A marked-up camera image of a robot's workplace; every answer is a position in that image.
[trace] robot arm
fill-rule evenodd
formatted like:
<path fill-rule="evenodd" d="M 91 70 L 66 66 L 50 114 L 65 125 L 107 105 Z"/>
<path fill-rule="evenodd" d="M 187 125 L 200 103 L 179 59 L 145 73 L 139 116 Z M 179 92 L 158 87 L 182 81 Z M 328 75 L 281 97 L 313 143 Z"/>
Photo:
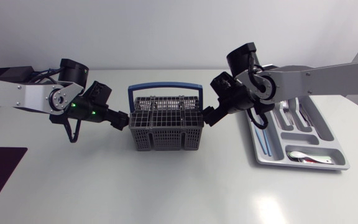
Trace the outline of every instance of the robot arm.
<path fill-rule="evenodd" d="M 45 74 L 34 75 L 32 67 L 0 68 L 0 106 L 49 114 L 52 123 L 64 125 L 70 142 L 77 141 L 81 121 L 109 121 L 122 130 L 129 118 L 126 113 L 108 108 L 108 86 L 95 81 L 82 94 L 88 71 L 88 67 L 70 59 L 62 59 L 59 69 Z M 60 73 L 58 81 L 40 83 L 56 73 Z M 69 118 L 77 120 L 73 136 Z"/>
<path fill-rule="evenodd" d="M 232 76 L 223 72 L 211 86 L 218 94 L 219 107 L 207 107 L 204 120 L 210 126 L 225 115 L 246 110 L 252 122 L 261 129 L 267 127 L 264 113 L 274 103 L 305 95 L 358 94 L 358 62 L 321 68 L 306 66 L 262 67 L 257 62 L 254 43 L 248 43 L 227 56 Z M 255 121 L 254 108 L 263 124 Z"/>

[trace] gray plastic basket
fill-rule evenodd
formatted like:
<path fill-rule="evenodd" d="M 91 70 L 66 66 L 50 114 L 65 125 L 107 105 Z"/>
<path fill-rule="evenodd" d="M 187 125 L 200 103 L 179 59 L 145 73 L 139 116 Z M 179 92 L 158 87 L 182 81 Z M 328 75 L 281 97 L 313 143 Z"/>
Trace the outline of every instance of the gray plastic basket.
<path fill-rule="evenodd" d="M 197 96 L 150 96 L 133 100 L 133 91 L 175 87 L 198 90 Z M 131 114 L 129 129 L 138 151 L 197 150 L 204 126 L 202 86 L 191 83 L 157 82 L 128 88 Z"/>

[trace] metal bracket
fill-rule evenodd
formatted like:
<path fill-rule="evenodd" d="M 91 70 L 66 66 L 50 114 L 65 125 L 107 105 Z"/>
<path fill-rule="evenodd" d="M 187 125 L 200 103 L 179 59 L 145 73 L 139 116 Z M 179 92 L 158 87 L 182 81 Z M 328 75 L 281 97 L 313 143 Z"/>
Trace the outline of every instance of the metal bracket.
<path fill-rule="evenodd" d="M 62 114 L 63 109 L 82 90 L 82 86 L 71 82 L 59 82 L 55 85 L 28 85 L 0 81 L 0 106 L 26 108 L 48 114 Z"/>

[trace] spoon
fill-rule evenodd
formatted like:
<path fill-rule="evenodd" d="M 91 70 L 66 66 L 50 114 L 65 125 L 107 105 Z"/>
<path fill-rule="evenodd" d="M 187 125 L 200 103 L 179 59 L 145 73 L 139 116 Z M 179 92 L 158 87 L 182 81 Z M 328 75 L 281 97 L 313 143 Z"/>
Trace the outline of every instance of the spoon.
<path fill-rule="evenodd" d="M 321 162 L 323 164 L 333 164 L 333 162 L 331 161 L 331 158 L 329 156 L 311 156 L 311 155 L 307 155 L 303 152 L 298 152 L 298 151 L 288 152 L 288 156 L 291 158 L 294 158 L 294 159 L 308 158 L 308 159 L 314 160 L 316 162 Z"/>

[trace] fork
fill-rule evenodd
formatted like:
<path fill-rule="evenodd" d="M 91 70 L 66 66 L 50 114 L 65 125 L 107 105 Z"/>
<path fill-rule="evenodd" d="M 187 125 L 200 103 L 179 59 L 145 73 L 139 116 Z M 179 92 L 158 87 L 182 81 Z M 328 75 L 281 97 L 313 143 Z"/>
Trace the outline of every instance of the fork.
<path fill-rule="evenodd" d="M 293 121 L 293 117 L 290 112 L 290 106 L 288 104 L 288 100 L 282 101 L 282 105 L 283 105 L 283 111 L 284 111 L 285 116 L 287 117 L 287 120 L 290 122 L 291 125 L 294 125 L 295 123 Z"/>

